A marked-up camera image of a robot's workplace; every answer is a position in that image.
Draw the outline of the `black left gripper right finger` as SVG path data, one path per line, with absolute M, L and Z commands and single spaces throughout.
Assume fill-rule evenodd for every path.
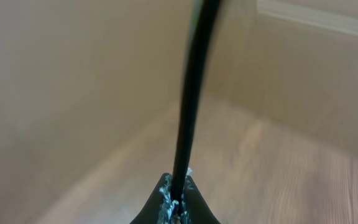
M 180 214 L 180 222 L 183 224 L 220 224 L 192 179 L 192 173 L 192 169 L 188 168 L 181 196 L 183 211 Z

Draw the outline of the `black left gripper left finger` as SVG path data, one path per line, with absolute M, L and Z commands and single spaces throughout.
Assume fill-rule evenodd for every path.
M 171 174 L 162 174 L 145 205 L 130 224 L 173 223 L 175 206 L 170 198 L 171 179 Z

